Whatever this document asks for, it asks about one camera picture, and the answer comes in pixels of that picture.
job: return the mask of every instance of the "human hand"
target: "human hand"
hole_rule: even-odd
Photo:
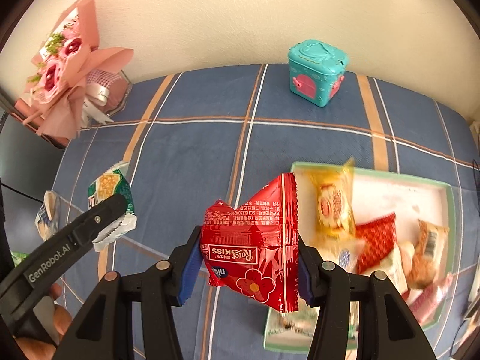
[[[50,296],[56,300],[62,294],[62,288],[57,283],[50,288]],[[55,305],[55,312],[53,314],[53,324],[58,331],[60,340],[67,332],[71,324],[71,315],[66,309]],[[56,347],[51,344],[46,344],[41,341],[33,340],[31,338],[16,338],[18,346],[23,351],[28,360],[51,360],[55,354]]]

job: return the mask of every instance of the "teal toy container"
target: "teal toy container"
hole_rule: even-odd
[[[345,79],[349,57],[319,40],[304,40],[289,51],[290,90],[325,107]]]

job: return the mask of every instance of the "pink snack package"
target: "pink snack package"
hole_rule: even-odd
[[[448,273],[447,276],[430,284],[425,288],[422,294],[410,305],[414,317],[422,325],[435,312],[438,305],[448,293],[448,288],[452,284],[453,276]]]

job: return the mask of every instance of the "beige wall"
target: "beige wall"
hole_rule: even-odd
[[[74,0],[36,0],[0,54],[12,97],[31,56]],[[317,38],[345,50],[349,70],[443,102],[466,117],[480,104],[480,40],[452,0],[97,0],[101,46],[135,49],[135,82],[220,65],[286,62]]]

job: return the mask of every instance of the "metal screw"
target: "metal screw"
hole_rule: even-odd
[[[373,274],[378,280],[385,280],[387,278],[387,274],[384,271],[375,271]]]
[[[157,262],[157,265],[155,266],[159,271],[164,271],[165,269],[170,268],[170,263],[166,259],[163,259],[162,261]]]
[[[107,272],[103,277],[105,278],[106,281],[113,281],[118,277],[118,275],[119,274],[117,272],[110,271],[110,272]]]
[[[324,261],[322,263],[322,268],[326,269],[327,271],[333,271],[333,269],[335,269],[335,264],[331,261]]]

